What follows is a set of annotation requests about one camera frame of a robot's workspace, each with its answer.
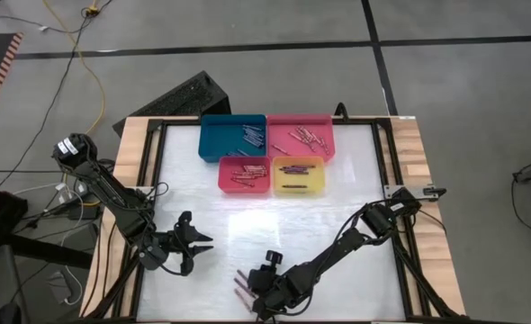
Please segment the black computer mouse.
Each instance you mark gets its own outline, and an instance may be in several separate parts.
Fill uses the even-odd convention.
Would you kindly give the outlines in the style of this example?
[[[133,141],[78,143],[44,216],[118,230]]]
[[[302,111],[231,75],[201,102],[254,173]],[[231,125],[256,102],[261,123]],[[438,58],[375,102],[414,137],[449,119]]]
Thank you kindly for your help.
[[[16,302],[9,302],[0,308],[0,324],[23,324],[22,309]]]

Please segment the small pink plastic bin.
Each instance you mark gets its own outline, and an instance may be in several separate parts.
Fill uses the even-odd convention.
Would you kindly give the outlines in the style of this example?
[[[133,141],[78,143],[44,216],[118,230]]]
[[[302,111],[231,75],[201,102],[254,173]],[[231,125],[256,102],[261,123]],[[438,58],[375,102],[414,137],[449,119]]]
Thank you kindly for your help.
[[[260,165],[266,167],[267,176],[247,179],[254,187],[232,182],[232,171],[244,172],[244,165]],[[218,187],[225,194],[265,194],[271,184],[270,160],[267,157],[222,157],[219,162]]]

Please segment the large pink plastic bin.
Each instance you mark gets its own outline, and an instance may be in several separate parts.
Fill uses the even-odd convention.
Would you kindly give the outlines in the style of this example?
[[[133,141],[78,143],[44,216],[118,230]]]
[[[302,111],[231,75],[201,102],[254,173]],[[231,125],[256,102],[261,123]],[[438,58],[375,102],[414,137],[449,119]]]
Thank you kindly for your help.
[[[310,144],[296,131],[298,126],[311,132],[316,139],[322,137],[328,144],[327,156],[319,143]],[[267,155],[274,157],[321,157],[329,162],[336,153],[333,121],[329,114],[274,114],[266,116]],[[287,156],[272,147],[272,144],[285,149]]]

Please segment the large teal plastic bin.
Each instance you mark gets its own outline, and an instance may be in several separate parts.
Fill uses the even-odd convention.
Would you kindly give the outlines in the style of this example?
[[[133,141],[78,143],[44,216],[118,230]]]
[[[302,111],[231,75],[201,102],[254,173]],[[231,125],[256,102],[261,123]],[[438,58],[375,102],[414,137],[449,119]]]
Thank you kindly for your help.
[[[244,129],[242,125],[251,125],[262,128],[262,131]],[[262,148],[251,148],[243,143],[245,131],[258,132],[265,135]],[[251,157],[266,155],[266,117],[263,114],[231,114],[231,115],[205,115],[202,117],[199,156],[208,163],[217,163],[228,152],[237,152],[241,149]]]

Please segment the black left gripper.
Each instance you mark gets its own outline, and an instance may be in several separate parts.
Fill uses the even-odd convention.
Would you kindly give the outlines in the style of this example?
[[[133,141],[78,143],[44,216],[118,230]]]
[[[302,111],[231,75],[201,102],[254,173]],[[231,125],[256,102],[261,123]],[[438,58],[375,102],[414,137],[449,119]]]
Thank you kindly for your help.
[[[194,257],[213,249],[213,246],[192,246],[192,242],[210,242],[211,237],[200,233],[190,224],[192,213],[183,211],[174,225],[172,238],[170,239],[170,252],[182,256],[180,275],[189,275],[194,269]]]

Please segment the wooden table border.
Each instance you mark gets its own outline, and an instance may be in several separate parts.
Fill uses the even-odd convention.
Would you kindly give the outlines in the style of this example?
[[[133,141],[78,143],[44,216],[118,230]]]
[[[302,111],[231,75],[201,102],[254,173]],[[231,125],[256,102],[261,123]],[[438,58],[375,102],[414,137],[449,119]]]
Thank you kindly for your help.
[[[348,121],[333,117],[335,126],[360,126],[375,123],[378,127],[378,150],[385,158],[385,176],[396,185],[430,185],[427,157],[413,116],[350,116]],[[114,176],[123,185],[140,185],[152,180],[154,160],[160,154],[161,125],[192,126],[193,116],[130,117],[126,121],[118,149]],[[464,303],[455,275],[443,220],[437,202],[424,201],[413,229],[403,232],[402,243],[420,264],[423,275],[449,308],[464,313]],[[93,311],[121,275],[130,257],[110,211],[103,213],[101,237],[97,241],[81,315]]]

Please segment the small yellow plastic bin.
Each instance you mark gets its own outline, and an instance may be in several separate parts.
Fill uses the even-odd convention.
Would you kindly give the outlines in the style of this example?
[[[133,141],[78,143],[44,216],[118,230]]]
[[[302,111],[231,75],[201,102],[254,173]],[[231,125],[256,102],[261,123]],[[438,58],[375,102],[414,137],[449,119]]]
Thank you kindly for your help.
[[[291,165],[314,165],[309,175],[287,175],[280,167]],[[273,191],[277,195],[322,194],[326,187],[325,161],[321,157],[274,157],[272,160]],[[287,189],[282,185],[307,185],[305,189]]]

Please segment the black keyboard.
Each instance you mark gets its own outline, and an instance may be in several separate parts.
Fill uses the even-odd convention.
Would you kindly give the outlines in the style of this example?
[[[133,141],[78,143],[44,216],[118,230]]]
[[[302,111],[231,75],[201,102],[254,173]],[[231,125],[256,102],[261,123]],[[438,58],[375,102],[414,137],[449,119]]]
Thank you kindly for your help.
[[[231,114],[231,107],[229,96],[203,70],[117,121],[112,129],[121,137],[129,117],[203,116],[205,114]]]

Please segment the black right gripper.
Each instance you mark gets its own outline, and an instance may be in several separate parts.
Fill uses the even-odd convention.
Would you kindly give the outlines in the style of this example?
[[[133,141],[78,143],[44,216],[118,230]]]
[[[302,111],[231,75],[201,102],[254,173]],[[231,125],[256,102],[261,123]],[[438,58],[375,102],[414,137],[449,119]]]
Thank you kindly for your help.
[[[247,286],[256,295],[252,311],[260,320],[269,320],[275,315],[288,316],[289,291],[284,278],[276,273],[283,255],[267,250],[265,260],[267,264],[251,269],[248,274]]]

